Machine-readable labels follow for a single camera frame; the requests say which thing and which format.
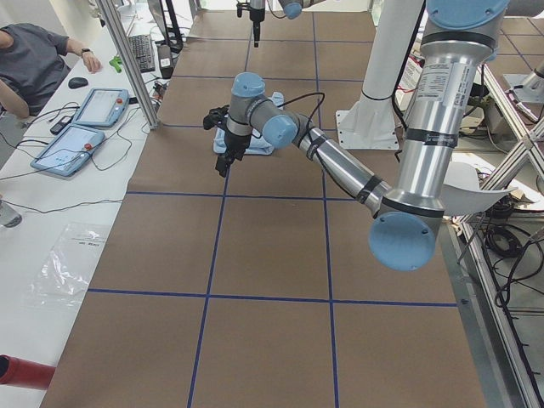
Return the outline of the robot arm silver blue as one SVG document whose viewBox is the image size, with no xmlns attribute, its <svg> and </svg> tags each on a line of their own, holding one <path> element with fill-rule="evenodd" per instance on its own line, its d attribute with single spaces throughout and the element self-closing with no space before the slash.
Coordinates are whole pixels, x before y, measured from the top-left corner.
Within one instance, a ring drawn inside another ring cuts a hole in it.
<svg viewBox="0 0 544 408">
<path fill-rule="evenodd" d="M 277 105 L 262 77 L 235 77 L 228 105 L 210 110 L 204 128 L 219 128 L 224 151 L 216 168 L 225 175 L 258 135 L 275 147 L 296 145 L 374 218 L 368 235 L 374 257 L 390 269 L 412 271 L 434 255 L 445 216 L 478 213 L 503 197 L 479 188 L 476 172 L 452 161 L 476 70 L 496 51 L 505 1 L 388 1 L 371 51 L 360 99 L 338 112 L 337 137 L 308 116 Z M 422 12 L 422 74 L 411 98 L 404 140 L 394 131 L 390 105 Z M 387 184 L 354 157 L 355 150 L 400 145 L 399 172 Z"/>
<path fill-rule="evenodd" d="M 280 1 L 281 9 L 284 16 L 289 20 L 297 18 L 304 9 L 313 7 L 320 3 L 314 0 L 287 0 Z M 237 17 L 240 18 L 244 10 L 249 13 L 250 21 L 252 22 L 253 45 L 255 48 L 259 46 L 261 35 L 261 23 L 265 20 L 266 7 L 268 1 L 264 0 L 249 0 L 245 2 L 238 1 L 236 4 Z"/>
</svg>

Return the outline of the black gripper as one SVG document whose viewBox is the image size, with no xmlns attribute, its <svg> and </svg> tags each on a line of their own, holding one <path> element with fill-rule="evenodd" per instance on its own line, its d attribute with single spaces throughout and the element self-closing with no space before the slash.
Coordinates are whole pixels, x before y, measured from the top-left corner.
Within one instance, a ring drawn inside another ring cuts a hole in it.
<svg viewBox="0 0 544 408">
<path fill-rule="evenodd" d="M 215 166 L 221 177 L 226 176 L 226 172 L 229 171 L 235 160 L 242 161 L 246 150 L 249 148 L 249 135 L 239 135 L 227 131 L 224 135 L 224 143 L 226 146 L 224 157 L 219 156 Z"/>
<path fill-rule="evenodd" d="M 264 21 L 264 7 L 255 8 L 251 6 L 249 8 L 250 20 L 252 22 L 252 31 L 253 31 L 253 45 L 254 47 L 259 47 L 260 44 L 260 28 L 261 23 Z"/>
</svg>

